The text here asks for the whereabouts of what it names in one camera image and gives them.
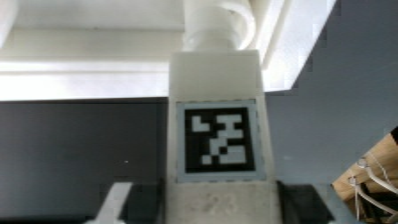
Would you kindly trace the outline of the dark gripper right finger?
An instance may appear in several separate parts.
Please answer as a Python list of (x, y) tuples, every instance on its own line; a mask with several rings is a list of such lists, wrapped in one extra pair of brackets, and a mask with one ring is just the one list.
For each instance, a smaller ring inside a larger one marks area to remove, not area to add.
[(277, 182), (282, 224), (329, 224), (334, 216), (309, 184)]

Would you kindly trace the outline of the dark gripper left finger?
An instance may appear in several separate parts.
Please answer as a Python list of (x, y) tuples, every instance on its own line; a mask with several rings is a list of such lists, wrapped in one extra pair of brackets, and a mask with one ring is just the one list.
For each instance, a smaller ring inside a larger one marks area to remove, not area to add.
[(115, 182), (96, 216), (82, 224), (156, 224), (158, 199), (156, 184)]

